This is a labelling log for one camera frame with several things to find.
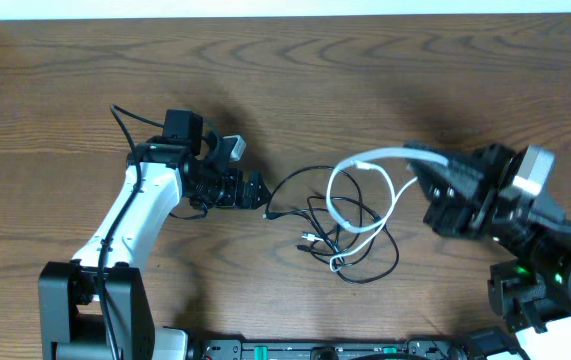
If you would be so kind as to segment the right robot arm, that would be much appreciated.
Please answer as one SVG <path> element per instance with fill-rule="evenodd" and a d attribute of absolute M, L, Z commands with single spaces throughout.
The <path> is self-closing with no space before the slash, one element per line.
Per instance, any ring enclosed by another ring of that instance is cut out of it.
<path fill-rule="evenodd" d="M 488 298 L 507 328 L 533 343 L 524 359 L 571 355 L 571 221 L 546 190 L 553 153 L 500 144 L 460 154 L 420 143 L 409 164 L 444 238 L 491 240 L 513 260 L 491 266 Z"/>

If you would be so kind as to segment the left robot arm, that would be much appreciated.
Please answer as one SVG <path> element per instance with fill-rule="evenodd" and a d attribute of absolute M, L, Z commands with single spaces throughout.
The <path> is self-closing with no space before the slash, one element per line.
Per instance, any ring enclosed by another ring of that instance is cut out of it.
<path fill-rule="evenodd" d="M 45 359 L 198 359 L 200 346 L 155 325 L 142 274 L 165 220 L 182 200 L 204 218 L 213 208 L 255 210 L 271 193 L 262 176 L 234 167 L 245 142 L 200 115 L 170 109 L 162 133 L 131 144 L 123 186 L 104 220 L 67 262 L 38 281 Z"/>

